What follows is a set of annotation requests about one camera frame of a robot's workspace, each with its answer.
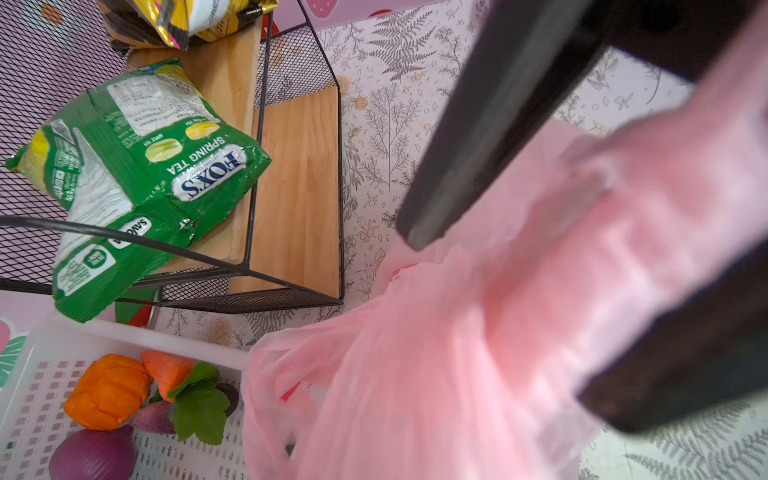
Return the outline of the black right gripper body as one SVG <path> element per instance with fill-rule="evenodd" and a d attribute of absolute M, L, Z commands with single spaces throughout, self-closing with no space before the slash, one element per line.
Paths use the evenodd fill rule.
<path fill-rule="evenodd" d="M 610 1 L 597 52 L 617 48 L 688 81 L 699 81 L 762 6 L 760 1 Z"/>

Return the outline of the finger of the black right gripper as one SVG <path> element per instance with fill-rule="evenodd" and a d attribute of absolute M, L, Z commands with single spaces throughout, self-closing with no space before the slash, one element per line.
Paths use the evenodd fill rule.
<path fill-rule="evenodd" d="M 767 387 L 767 245 L 761 243 L 592 377 L 578 400 L 638 433 Z"/>
<path fill-rule="evenodd" d="M 396 228 L 422 250 L 492 184 L 601 55 L 609 1 L 497 1 L 423 155 Z"/>

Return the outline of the pink plastic grocery bag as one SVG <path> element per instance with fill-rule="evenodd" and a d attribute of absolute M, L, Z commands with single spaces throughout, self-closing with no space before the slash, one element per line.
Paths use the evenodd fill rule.
<path fill-rule="evenodd" d="M 556 478 L 598 431 L 587 381 L 766 239 L 766 113 L 760 2 L 680 108 L 547 122 L 371 300 L 251 348 L 249 476 Z"/>

